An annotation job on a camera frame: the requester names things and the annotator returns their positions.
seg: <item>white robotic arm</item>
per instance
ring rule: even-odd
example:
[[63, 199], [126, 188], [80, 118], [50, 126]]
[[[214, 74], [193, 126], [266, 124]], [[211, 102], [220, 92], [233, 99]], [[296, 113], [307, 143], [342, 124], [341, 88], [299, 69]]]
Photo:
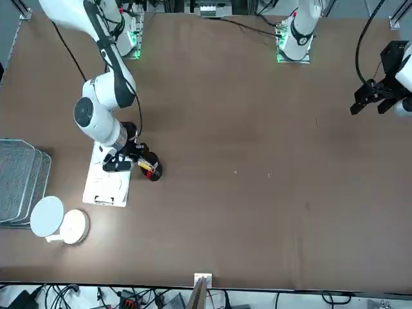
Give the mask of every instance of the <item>white robotic arm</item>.
[[110, 33], [108, 20], [119, 22], [123, 18], [115, 0], [39, 1], [52, 21], [89, 34], [108, 65], [107, 73], [85, 82], [82, 97], [74, 110], [77, 125], [99, 143], [104, 158], [103, 169], [127, 171], [137, 163], [149, 179], [159, 179], [162, 171], [157, 156], [149, 153], [145, 144], [135, 142], [140, 130], [130, 122], [120, 123], [111, 113], [114, 109], [132, 105], [137, 99], [135, 80], [122, 60], [115, 37]]
[[304, 58], [310, 49], [320, 16], [319, 0], [299, 0], [298, 8], [285, 21], [287, 34], [279, 45], [286, 57], [293, 61]]
[[405, 54], [402, 58], [402, 63], [395, 75], [398, 82], [401, 83], [409, 92], [402, 100], [399, 100], [394, 107], [395, 114], [402, 117], [412, 117], [412, 44], [407, 43], [405, 46]]

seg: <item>small object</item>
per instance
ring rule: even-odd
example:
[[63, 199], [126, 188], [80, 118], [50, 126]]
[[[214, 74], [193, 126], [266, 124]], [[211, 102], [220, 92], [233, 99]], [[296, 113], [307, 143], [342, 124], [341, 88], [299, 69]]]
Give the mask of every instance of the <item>small object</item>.
[[112, 309], [112, 308], [113, 307], [110, 304], [108, 304], [106, 306], [93, 307], [93, 308], [90, 308], [90, 309]]
[[195, 282], [193, 292], [189, 301], [187, 302], [188, 309], [200, 309], [205, 308], [205, 300], [206, 300], [206, 291], [207, 291], [207, 282], [206, 277], [200, 276], [196, 281], [196, 274], [195, 274]]
[[63, 203], [56, 196], [47, 196], [35, 205], [30, 216], [30, 225], [34, 234], [47, 237], [59, 229], [63, 218]]
[[204, 278], [205, 282], [206, 282], [206, 287], [207, 288], [212, 288], [212, 274], [201, 274], [201, 273], [195, 273], [194, 274], [194, 284], [196, 285], [196, 283], [200, 280]]
[[200, 5], [200, 16], [215, 17], [216, 16], [216, 5]]
[[[64, 215], [64, 205], [55, 196], [47, 196], [36, 204], [30, 217], [32, 231], [47, 242], [63, 241], [68, 245], [80, 243], [89, 232], [85, 212], [73, 209]], [[60, 234], [54, 233], [60, 228]]]
[[123, 290], [120, 295], [119, 309], [137, 309], [135, 294], [127, 290]]
[[182, 294], [174, 296], [164, 307], [164, 309], [186, 309]]
[[30, 296], [30, 294], [23, 290], [7, 307], [7, 309], [38, 309], [39, 304]]

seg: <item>robotic arm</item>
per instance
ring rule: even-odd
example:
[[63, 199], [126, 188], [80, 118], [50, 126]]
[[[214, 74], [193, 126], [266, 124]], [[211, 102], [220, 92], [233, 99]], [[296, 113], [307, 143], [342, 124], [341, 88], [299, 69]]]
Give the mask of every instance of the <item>robotic arm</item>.
[[133, 104], [136, 83], [124, 64], [111, 28], [123, 20], [115, 0], [40, 0], [46, 15], [57, 24], [86, 32], [96, 42], [109, 71], [83, 85], [82, 97], [75, 105], [78, 127], [99, 143], [103, 170], [129, 171], [137, 163], [150, 179], [162, 175], [162, 166], [145, 144], [137, 144], [136, 125], [119, 122], [112, 111]]
[[355, 92], [350, 108], [356, 115], [369, 103], [380, 102], [378, 113], [394, 107], [397, 115], [412, 117], [412, 45], [407, 41], [391, 41], [380, 53], [386, 76], [379, 82], [368, 80]]

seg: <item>green light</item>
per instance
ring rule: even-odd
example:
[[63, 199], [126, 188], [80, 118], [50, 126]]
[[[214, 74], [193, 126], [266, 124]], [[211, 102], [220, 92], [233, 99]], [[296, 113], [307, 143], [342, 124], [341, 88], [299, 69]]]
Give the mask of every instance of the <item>green light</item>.
[[134, 58], [135, 58], [135, 59], [139, 59], [139, 58], [140, 58], [140, 50], [135, 50]]

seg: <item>floor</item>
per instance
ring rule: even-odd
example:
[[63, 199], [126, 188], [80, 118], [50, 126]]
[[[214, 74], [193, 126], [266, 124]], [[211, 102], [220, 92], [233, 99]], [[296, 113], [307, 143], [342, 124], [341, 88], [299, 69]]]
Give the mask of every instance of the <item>floor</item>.
[[[0, 290], [0, 308], [8, 306], [23, 290], [27, 290], [29, 293], [33, 292], [37, 286], [30, 285], [17, 285], [17, 286], [8, 286]], [[103, 300], [104, 303], [112, 308], [116, 307], [118, 304], [117, 295], [110, 290], [108, 287], [102, 287]], [[114, 288], [116, 291], [122, 291], [124, 288]], [[135, 289], [136, 293], [144, 291], [145, 289], [137, 288]], [[42, 290], [42, 292], [37, 296], [37, 302], [39, 308], [45, 308], [44, 299], [46, 295], [47, 287]], [[165, 290], [158, 289], [156, 293], [162, 293]], [[223, 291], [220, 290], [211, 290], [211, 297], [213, 298], [213, 303], [211, 298], [206, 299], [205, 309], [218, 309], [224, 308], [225, 306], [225, 296]], [[191, 290], [170, 290], [164, 294], [165, 303], [169, 302], [174, 296], [178, 293], [182, 294], [183, 300], [185, 303], [188, 302]], [[144, 297], [145, 302], [149, 301], [149, 294], [146, 294]], [[231, 306], [235, 309], [235, 306], [241, 306], [248, 304], [249, 307], [237, 307], [238, 309], [271, 309], [275, 308], [276, 296], [275, 292], [240, 292], [240, 291], [228, 291], [229, 300]], [[56, 293], [51, 289], [47, 298], [48, 308], [51, 308], [51, 304], [56, 297]], [[80, 290], [77, 293], [68, 294], [65, 297], [66, 302], [73, 308], [81, 309], [92, 309], [99, 306], [102, 306], [101, 301], [97, 301], [97, 287], [95, 286], [80, 286]], [[348, 300], [347, 297], [333, 297], [333, 300], [337, 302], [345, 302]], [[380, 303], [383, 301], [385, 305], [389, 305], [385, 308], [379, 308]], [[369, 299], [369, 298], [360, 298], [353, 297], [351, 301], [344, 305], [339, 306], [340, 309], [406, 309], [411, 308], [412, 301], [402, 301], [402, 300], [390, 300], [390, 299]], [[156, 309], [157, 306], [155, 303], [148, 305], [148, 307], [143, 306], [143, 309]], [[280, 293], [277, 300], [277, 308], [306, 308], [306, 309], [329, 309], [331, 306], [325, 303], [321, 295], [301, 295], [301, 294], [282, 294]]]

